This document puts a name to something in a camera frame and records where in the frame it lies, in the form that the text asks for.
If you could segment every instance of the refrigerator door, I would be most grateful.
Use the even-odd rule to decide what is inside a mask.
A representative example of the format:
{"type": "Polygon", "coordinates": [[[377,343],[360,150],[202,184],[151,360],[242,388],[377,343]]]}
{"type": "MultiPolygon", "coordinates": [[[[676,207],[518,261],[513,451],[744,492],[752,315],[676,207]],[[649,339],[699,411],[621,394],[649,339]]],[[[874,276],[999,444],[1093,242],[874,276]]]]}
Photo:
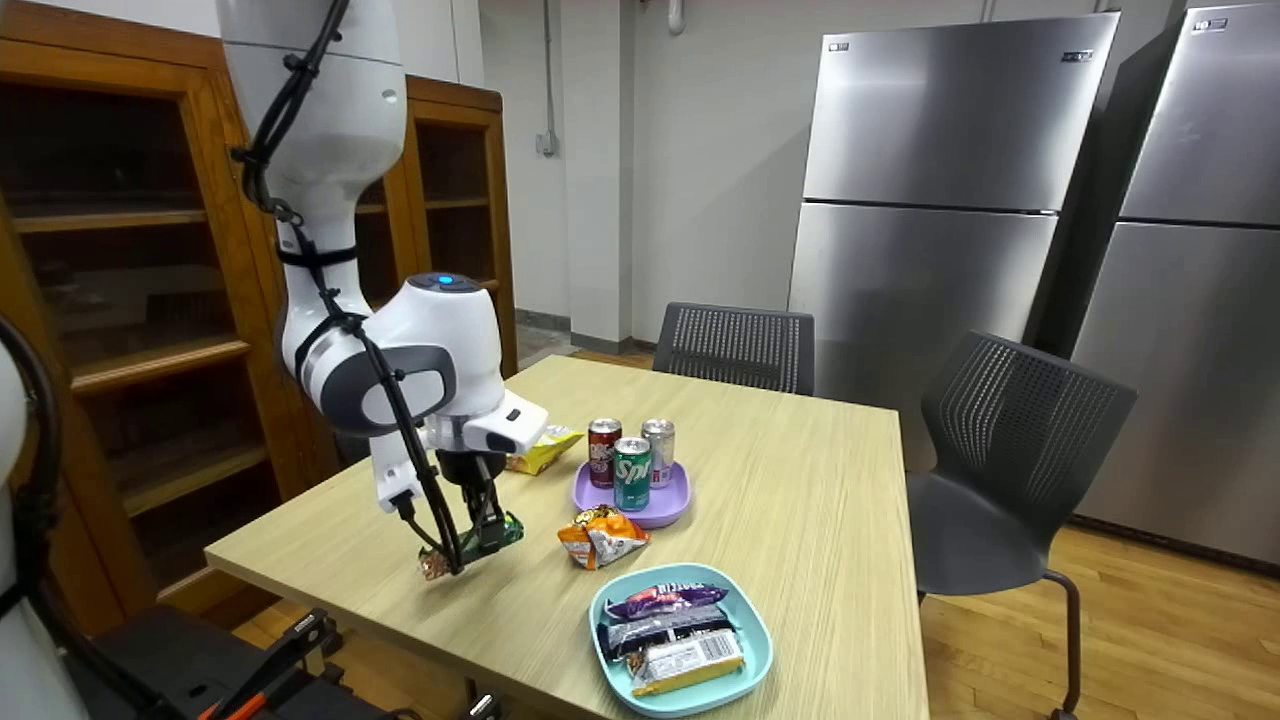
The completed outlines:
{"type": "Polygon", "coordinates": [[[1280,8],[1192,8],[1119,216],[1280,225],[1280,8]]]}
{"type": "Polygon", "coordinates": [[[1020,337],[1058,216],[805,204],[791,310],[820,398],[922,388],[968,331],[1020,337]]]}
{"type": "Polygon", "coordinates": [[[1077,365],[1139,394],[1080,518],[1280,566],[1280,234],[1118,225],[1077,365]]]}
{"type": "Polygon", "coordinates": [[[826,36],[805,200],[1065,204],[1118,13],[826,36]]]}

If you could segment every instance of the wooden cabinet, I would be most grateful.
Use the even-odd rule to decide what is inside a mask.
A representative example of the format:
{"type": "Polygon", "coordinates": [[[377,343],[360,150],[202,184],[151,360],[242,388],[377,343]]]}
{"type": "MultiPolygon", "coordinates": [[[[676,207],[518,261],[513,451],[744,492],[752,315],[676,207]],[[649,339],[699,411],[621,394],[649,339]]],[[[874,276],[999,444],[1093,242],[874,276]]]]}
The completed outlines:
{"type": "Polygon", "coordinates": [[[332,473],[278,360],[273,235],[242,200],[238,142],[214,42],[13,13],[0,314],[62,386],[57,575],[85,632],[156,599],[244,599],[206,545],[332,473]]]}
{"type": "Polygon", "coordinates": [[[360,204],[360,273],[371,303],[414,273],[465,273],[492,296],[505,377],[518,372],[505,109],[495,93],[408,81],[402,166],[360,204]]]}

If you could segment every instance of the can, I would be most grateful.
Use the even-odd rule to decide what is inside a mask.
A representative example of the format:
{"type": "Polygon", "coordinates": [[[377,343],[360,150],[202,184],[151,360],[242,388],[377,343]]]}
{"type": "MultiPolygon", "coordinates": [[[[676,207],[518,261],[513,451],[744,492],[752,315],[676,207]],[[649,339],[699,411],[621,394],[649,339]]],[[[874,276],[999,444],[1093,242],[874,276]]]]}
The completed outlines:
{"type": "Polygon", "coordinates": [[[611,449],[611,509],[635,511],[649,509],[649,468],[652,451],[643,436],[623,436],[611,449]]]}
{"type": "Polygon", "coordinates": [[[652,484],[666,484],[676,466],[676,424],[666,416],[652,416],[641,424],[641,436],[652,451],[652,484]]]}
{"type": "Polygon", "coordinates": [[[623,436],[615,416],[598,416],[587,424],[587,482],[598,490],[611,490],[611,444],[623,436]]]}

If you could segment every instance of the chair leg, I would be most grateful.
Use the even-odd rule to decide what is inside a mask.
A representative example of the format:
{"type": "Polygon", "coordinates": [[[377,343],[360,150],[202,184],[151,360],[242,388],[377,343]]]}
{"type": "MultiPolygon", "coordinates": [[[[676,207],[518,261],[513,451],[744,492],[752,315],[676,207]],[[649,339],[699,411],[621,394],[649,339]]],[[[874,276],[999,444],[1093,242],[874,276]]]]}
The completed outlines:
{"type": "Polygon", "coordinates": [[[1069,696],[1053,715],[1072,720],[1080,700],[1080,590],[1060,574],[1046,574],[1046,582],[1069,593],[1069,696]]]}

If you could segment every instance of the wooden table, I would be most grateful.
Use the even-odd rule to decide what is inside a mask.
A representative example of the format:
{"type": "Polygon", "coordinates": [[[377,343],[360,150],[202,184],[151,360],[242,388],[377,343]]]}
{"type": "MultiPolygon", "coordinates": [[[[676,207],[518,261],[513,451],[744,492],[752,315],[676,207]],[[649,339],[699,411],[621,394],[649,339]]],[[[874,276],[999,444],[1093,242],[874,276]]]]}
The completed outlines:
{"type": "Polygon", "coordinates": [[[672,416],[694,511],[623,566],[572,570],[556,529],[572,522],[582,439],[544,476],[502,476],[528,537],[457,582],[422,575],[415,542],[377,509],[369,466],[217,542],[207,559],[587,715],[623,715],[591,660],[591,593],[652,566],[711,566],[776,640],[771,678],[724,715],[929,715],[896,411],[570,358],[513,388],[570,429],[672,416]]]}

